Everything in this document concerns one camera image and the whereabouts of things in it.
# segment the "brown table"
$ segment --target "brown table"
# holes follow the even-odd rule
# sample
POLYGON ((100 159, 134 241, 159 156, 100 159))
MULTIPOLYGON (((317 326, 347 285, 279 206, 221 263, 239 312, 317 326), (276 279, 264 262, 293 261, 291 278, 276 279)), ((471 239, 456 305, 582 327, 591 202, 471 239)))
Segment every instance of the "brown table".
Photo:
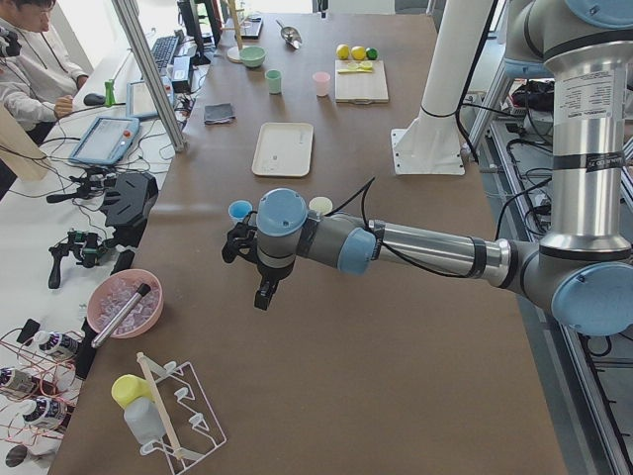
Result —
MULTIPOLYGON (((417 114, 432 20, 279 17, 301 31, 303 48, 287 48, 266 16, 264 65, 218 58, 203 85, 189 148, 172 164, 135 263, 160 278, 163 315, 150 332, 100 349, 51 475, 169 473, 161 454, 138 455, 109 396, 119 375, 140 374, 137 351, 161 364, 191 361, 226 430, 227 444, 192 474, 567 473, 513 295, 387 262, 353 277, 300 259, 262 312, 253 308, 254 266, 223 263, 231 201, 257 203, 288 186, 341 203, 372 176, 371 218, 494 234, 477 166, 463 177, 393 171, 390 130, 417 114), (389 104, 315 96, 312 73, 333 73, 340 43, 379 50, 389 104), (265 68, 283 72, 281 96, 268 95, 265 68), (233 104, 236 121, 205 127, 203 106, 222 102, 233 104), (315 126, 307 177, 252 175, 264 122, 315 126)), ((233 45, 230 33, 223 41, 233 45)))

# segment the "person's hand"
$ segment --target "person's hand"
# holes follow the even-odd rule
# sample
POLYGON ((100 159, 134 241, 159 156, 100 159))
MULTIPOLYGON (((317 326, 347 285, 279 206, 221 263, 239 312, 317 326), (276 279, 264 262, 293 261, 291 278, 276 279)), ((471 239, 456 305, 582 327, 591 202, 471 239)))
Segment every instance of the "person's hand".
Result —
POLYGON ((77 89, 81 89, 87 80, 88 80, 88 76, 79 76, 77 78, 77 89))
POLYGON ((72 96, 63 96, 57 99, 54 112, 58 119, 70 114, 72 112, 72 96))

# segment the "bowl of ice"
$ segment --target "bowl of ice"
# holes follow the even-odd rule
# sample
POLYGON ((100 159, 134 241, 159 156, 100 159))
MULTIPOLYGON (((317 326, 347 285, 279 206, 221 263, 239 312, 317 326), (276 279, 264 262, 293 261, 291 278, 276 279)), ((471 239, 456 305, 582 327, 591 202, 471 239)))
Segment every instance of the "bowl of ice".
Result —
POLYGON ((88 301, 88 324, 100 332, 130 299, 140 284, 151 289, 111 334, 112 338, 132 338, 147 332, 162 312, 163 296, 160 281, 143 269, 127 269, 104 280, 88 301))

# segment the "green cup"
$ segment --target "green cup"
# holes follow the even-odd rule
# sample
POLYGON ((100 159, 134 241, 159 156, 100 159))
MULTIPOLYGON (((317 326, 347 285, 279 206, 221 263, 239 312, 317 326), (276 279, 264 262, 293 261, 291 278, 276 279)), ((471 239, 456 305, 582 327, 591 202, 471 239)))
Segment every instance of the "green cup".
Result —
POLYGON ((270 94, 281 94, 281 71, 269 69, 266 71, 266 84, 270 94))

